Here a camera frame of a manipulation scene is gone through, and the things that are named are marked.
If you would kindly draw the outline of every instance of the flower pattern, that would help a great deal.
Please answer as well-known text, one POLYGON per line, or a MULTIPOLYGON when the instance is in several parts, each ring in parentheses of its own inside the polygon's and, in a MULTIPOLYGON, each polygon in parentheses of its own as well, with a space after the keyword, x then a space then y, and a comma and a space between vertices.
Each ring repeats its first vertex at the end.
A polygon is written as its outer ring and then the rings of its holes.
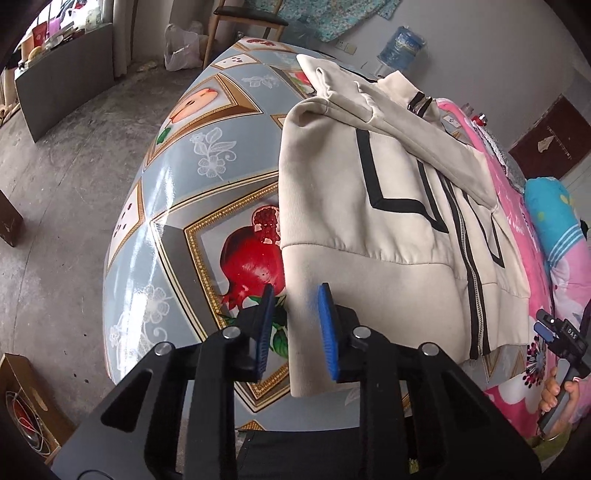
POLYGON ((527 360, 522 379, 528 388, 531 388, 533 385, 539 386, 542 383, 545 368, 546 342, 543 338, 535 335, 534 341, 527 346, 527 360))
POLYGON ((261 85, 273 88, 273 86, 278 83, 277 78, 272 75, 265 75, 264 77, 248 77, 242 79, 242 81, 247 82, 248 85, 253 88, 260 87, 261 85))
POLYGON ((166 293, 160 287, 154 288, 153 285, 147 285, 143 289, 146 295, 146 308, 144 311, 144 321, 151 323, 160 323, 165 315, 168 315, 170 305, 166 300, 172 297, 167 297, 166 293))
POLYGON ((143 308, 143 322, 137 329, 135 312, 126 310, 119 316, 116 325, 109 330, 109 341, 117 358, 117 370, 123 378, 131 369, 159 342, 168 338, 166 330, 155 326, 168 315, 170 305, 165 291, 149 284, 134 293, 133 304, 137 302, 143 308))
POLYGON ((222 137, 222 130, 215 127, 207 134, 196 133, 189 141, 195 144, 193 151, 201 156, 197 173, 208 179, 222 178, 226 172, 226 162, 236 160, 236 154, 232 151, 236 142, 218 142, 222 137))

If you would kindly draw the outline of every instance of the water bottle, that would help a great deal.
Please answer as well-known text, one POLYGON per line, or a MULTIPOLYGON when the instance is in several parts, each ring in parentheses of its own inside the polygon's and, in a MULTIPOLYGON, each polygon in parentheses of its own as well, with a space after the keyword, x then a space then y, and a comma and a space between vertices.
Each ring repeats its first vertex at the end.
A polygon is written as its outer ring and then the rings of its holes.
POLYGON ((403 72, 408 69, 425 43, 420 35, 412 32, 408 27, 398 27, 378 55, 378 60, 394 70, 403 72))

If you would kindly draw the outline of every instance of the blue pillow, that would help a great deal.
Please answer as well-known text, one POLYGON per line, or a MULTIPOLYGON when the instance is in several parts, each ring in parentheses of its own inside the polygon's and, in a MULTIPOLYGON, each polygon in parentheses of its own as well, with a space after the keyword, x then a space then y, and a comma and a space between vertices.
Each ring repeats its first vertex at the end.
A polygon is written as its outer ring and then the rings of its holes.
POLYGON ((554 267, 583 238, 570 193, 554 177, 540 177, 525 182, 524 199, 546 260, 554 267))

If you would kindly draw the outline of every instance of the pomegranate print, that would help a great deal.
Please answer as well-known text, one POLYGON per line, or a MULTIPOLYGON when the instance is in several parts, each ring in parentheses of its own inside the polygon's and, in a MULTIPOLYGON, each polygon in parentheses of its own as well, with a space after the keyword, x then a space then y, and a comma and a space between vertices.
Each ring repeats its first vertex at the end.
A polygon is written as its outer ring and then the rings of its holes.
POLYGON ((220 268, 229 281, 222 303, 242 310, 247 297, 261 297, 267 283, 279 295, 285 288, 279 249, 279 209, 265 205, 252 215, 253 225, 232 232, 222 248, 220 268))
POLYGON ((310 83, 310 81, 308 80, 308 77, 306 76, 306 74, 304 72, 295 72, 294 73, 295 78, 297 78, 301 83, 304 83, 307 86, 312 86, 312 84, 310 83))
POLYGON ((264 244, 279 245, 281 240, 279 208, 273 205, 257 208, 252 214, 252 226, 259 241, 264 244))

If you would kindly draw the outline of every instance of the black stripe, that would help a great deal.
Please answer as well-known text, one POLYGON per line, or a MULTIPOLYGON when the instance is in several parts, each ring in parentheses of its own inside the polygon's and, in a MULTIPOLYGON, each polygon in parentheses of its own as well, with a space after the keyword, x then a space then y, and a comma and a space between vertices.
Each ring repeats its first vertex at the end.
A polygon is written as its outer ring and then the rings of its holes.
POLYGON ((353 72, 353 71, 351 71, 351 70, 349 70, 349 69, 346 69, 346 68, 345 68, 345 67, 343 67, 342 65, 340 65, 340 67, 341 67, 341 69, 343 69, 343 70, 347 70, 347 72, 349 72, 349 73, 352 73, 353 75, 358 75, 358 76, 360 76, 361 78, 363 78, 364 80, 366 80, 366 81, 367 81, 367 82, 369 82, 369 83, 376 83, 376 82, 377 82, 377 80, 368 79, 368 78, 367 78, 365 75, 362 75, 362 74, 360 74, 359 72, 353 72))
POLYGON ((445 130, 445 133, 447 133, 450 137, 452 137, 456 142, 460 142, 461 144, 464 145, 468 145, 468 147, 471 147, 472 145, 467 144, 466 142, 463 142, 462 140, 460 140, 459 138, 454 137, 450 132, 448 132, 447 130, 445 130))
POLYGON ((425 98, 425 94, 423 92, 417 92, 413 99, 408 103, 408 109, 414 113, 414 108, 417 104, 425 98))
POLYGON ((427 108, 429 108, 429 106, 431 105, 432 101, 433 101, 433 97, 427 97, 427 100, 425 100, 425 103, 423 104, 421 109, 417 112, 417 116, 423 118, 423 115, 427 111, 427 108))
POLYGON ((429 200, 429 206, 431 207, 431 211, 433 212, 433 216, 435 220, 440 225, 443 225, 445 229, 444 233, 449 233, 447 229, 447 225, 443 221, 441 213, 439 213, 439 208, 437 207, 437 202, 435 201, 435 196, 433 195, 433 191, 431 189, 431 185, 429 185, 429 179, 427 178, 427 172, 425 172, 425 165, 422 161, 417 159, 417 166, 418 166, 418 174, 421 176, 421 180, 423 181, 423 187, 425 188, 425 193, 427 194, 427 199, 429 200))
POLYGON ((423 184, 426 184, 427 197, 429 198, 431 209, 433 210, 433 214, 437 217, 437 220, 431 218, 425 206, 418 200, 384 198, 382 189, 379 185, 378 172, 375 169, 374 155, 372 154, 371 144, 369 142, 369 132, 367 130, 356 129, 356 134, 357 148, 359 149, 359 158, 361 159, 361 168, 363 169, 363 178, 365 180, 365 188, 368 191, 370 205, 373 208, 383 210, 384 212, 418 213, 425 217, 435 230, 442 233, 449 233, 441 215, 439 215, 434 198, 433 203, 431 203, 433 192, 431 192, 431 187, 428 186, 428 182, 424 181, 423 184))
MULTIPOLYGON (((449 203, 449 208, 452 211, 453 223, 456 226, 456 235, 458 243, 461 242, 462 237, 462 227, 460 226, 460 215, 458 208, 456 207, 455 202, 447 189, 447 186, 444 181, 443 175, 440 172, 439 180, 441 182, 441 187, 445 192, 445 196, 447 198, 447 202, 449 203)), ((464 255, 464 251, 460 246, 460 253, 462 255, 462 260, 464 261, 464 265, 466 267, 466 276, 468 278, 468 303, 470 306, 470 359, 476 360, 478 358, 478 312, 476 311, 476 285, 474 283, 474 279, 472 275, 470 275, 470 265, 468 265, 468 259, 464 255)))
POLYGON ((478 225, 480 225, 480 229, 482 230, 482 235, 484 236, 484 240, 486 241, 486 246, 488 247, 488 251, 491 253, 492 261, 494 263, 496 263, 497 265, 499 265, 499 267, 505 268, 505 262, 503 261, 503 252, 501 251, 501 246, 499 245, 499 237, 496 235, 495 222, 492 219, 492 213, 491 213, 492 235, 495 237, 496 251, 499 252, 498 257, 492 252, 491 247, 488 244, 488 238, 486 238, 486 233, 484 231, 484 227, 482 226, 482 222, 478 218, 478 215, 476 214, 476 211, 474 210, 474 207, 472 206, 472 204, 470 202, 470 197, 468 196, 468 194, 466 192, 462 192, 462 193, 464 194, 464 198, 468 202, 468 205, 470 205, 470 208, 474 212, 474 216, 476 217, 476 220, 478 221, 478 225))
MULTIPOLYGON (((453 191, 452 183, 446 179, 447 186, 449 187, 450 193, 453 196, 455 201, 455 205, 458 208, 458 212, 462 215, 462 211, 459 209, 459 203, 457 202, 456 194, 453 191)), ((488 342, 488 327, 486 322, 486 308, 484 302, 484 292, 482 290, 482 282, 480 281, 480 275, 478 273, 478 269, 476 268, 476 262, 474 262, 474 256, 472 255, 472 249, 470 248, 470 238, 468 237, 468 231, 466 228, 466 252, 468 255, 468 261, 474 270, 474 278, 476 282, 476 295, 478 295, 480 299, 480 306, 482 307, 482 355, 488 355, 491 352, 491 347, 488 342)))

